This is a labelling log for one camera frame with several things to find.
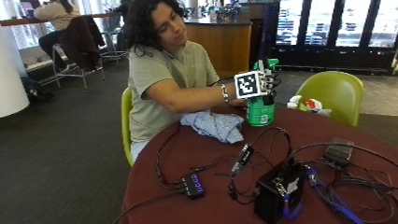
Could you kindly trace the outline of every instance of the woman's left hand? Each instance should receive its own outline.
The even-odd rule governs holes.
[[[248,106],[248,100],[247,99],[236,99],[229,101],[228,103],[231,106]]]

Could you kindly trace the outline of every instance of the power adapter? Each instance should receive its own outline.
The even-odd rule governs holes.
[[[182,183],[178,184],[178,188],[184,189],[183,193],[191,199],[197,199],[204,196],[204,189],[196,173],[188,173],[184,176]]]
[[[324,154],[324,158],[336,165],[348,166],[351,164],[351,155],[353,142],[335,137],[332,140],[336,144],[345,144],[347,146],[329,145]]]
[[[300,163],[283,162],[257,180],[255,212],[269,224],[300,212],[305,174]]]

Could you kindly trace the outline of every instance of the gray t-shirt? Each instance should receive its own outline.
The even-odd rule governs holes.
[[[134,109],[130,112],[130,130],[132,140],[148,141],[174,122],[180,120],[180,114],[172,114],[151,99],[146,90],[156,82],[174,78],[180,88],[207,87],[219,80],[215,67],[204,47],[188,41],[186,47],[170,54],[152,48],[148,55],[138,56],[130,53],[128,87],[134,92]]]

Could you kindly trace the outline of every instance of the green chair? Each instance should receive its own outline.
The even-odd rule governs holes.
[[[134,97],[132,90],[127,88],[124,90],[124,95],[123,95],[123,138],[124,138],[124,154],[131,166],[134,166],[135,164],[132,159],[132,154],[131,154],[132,139],[130,134],[130,111],[134,108],[132,97]]]
[[[357,126],[363,104],[364,84],[356,76],[337,71],[315,74],[305,81],[296,95],[305,99],[313,98],[331,109],[331,118]]]

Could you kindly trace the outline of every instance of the blue cloth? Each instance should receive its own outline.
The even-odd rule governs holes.
[[[204,110],[197,113],[184,114],[180,120],[183,125],[190,125],[201,135],[216,137],[224,143],[244,140],[240,133],[244,118],[237,115],[221,115]]]

